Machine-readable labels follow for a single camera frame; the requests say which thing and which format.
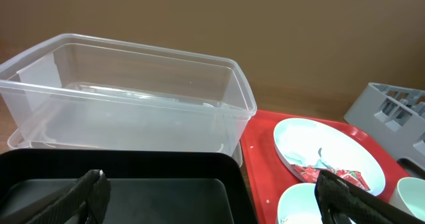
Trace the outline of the light blue plate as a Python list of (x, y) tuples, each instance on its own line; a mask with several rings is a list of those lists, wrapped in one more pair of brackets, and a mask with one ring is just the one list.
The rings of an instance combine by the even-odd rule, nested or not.
[(300, 174), (291, 167), (345, 169), (359, 171), (375, 196), (385, 188), (383, 169), (360, 143), (322, 122), (306, 118), (288, 118), (276, 124), (276, 153), (285, 167), (300, 181)]

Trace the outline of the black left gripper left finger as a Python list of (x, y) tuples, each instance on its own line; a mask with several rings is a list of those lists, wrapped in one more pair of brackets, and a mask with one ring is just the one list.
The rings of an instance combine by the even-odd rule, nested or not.
[(2, 223), (102, 224), (111, 196), (111, 184), (100, 169), (91, 169), (72, 184), (5, 217)]

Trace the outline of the red snack wrapper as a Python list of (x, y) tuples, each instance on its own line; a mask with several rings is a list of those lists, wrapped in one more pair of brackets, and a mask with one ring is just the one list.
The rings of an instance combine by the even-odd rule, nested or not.
[(292, 164), (291, 167), (300, 174), (304, 181), (308, 183), (315, 183), (318, 179), (320, 171), (330, 171), (331, 173), (337, 175), (338, 177), (360, 187), (365, 191), (369, 191), (370, 187), (366, 183), (365, 179), (362, 177), (361, 172), (351, 171), (345, 169), (328, 169), (328, 168), (313, 168), (311, 166), (302, 167), (299, 165)]

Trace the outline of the light blue bowl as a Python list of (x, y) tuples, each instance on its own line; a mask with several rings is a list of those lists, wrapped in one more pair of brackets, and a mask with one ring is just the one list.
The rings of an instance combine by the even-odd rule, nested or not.
[(299, 183), (281, 195), (276, 224), (322, 224), (314, 183)]

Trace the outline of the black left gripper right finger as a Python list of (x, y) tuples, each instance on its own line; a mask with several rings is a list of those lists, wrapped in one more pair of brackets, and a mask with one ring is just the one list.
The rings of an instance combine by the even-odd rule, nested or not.
[(315, 198), (324, 224), (424, 224), (330, 171), (321, 171)]

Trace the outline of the mint green bowl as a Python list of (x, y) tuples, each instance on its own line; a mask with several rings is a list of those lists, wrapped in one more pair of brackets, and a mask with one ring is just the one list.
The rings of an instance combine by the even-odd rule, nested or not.
[(400, 179), (389, 203), (422, 221), (425, 215), (425, 181), (415, 177)]

